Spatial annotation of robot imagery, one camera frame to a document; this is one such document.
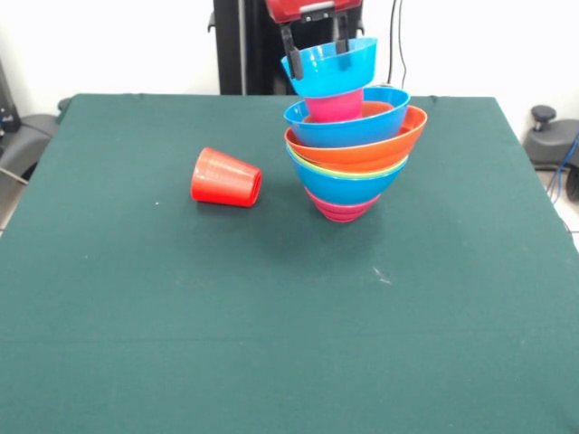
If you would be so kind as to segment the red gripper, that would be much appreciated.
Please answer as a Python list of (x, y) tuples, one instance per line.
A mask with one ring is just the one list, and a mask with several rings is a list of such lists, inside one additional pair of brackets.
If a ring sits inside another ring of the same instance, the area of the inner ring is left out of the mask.
[(337, 63), (342, 71), (349, 68), (348, 24), (345, 11), (359, 7), (362, 0), (266, 0), (265, 4), (272, 20), (281, 24), (280, 33), (292, 79), (302, 79), (300, 53), (294, 44), (291, 26), (288, 24), (296, 21), (318, 21), (335, 15)]

